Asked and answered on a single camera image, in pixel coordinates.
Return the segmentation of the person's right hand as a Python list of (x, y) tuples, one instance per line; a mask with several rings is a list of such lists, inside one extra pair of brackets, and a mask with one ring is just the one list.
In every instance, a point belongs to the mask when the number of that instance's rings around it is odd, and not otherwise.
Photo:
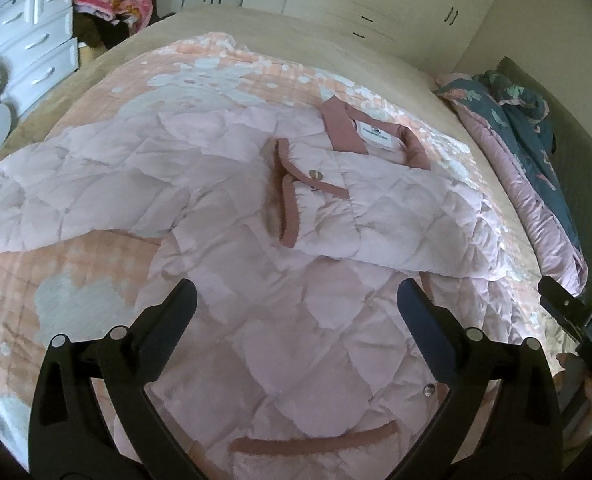
[(553, 376), (563, 424), (564, 450), (578, 448), (592, 437), (592, 374), (573, 353), (556, 356), (562, 370)]

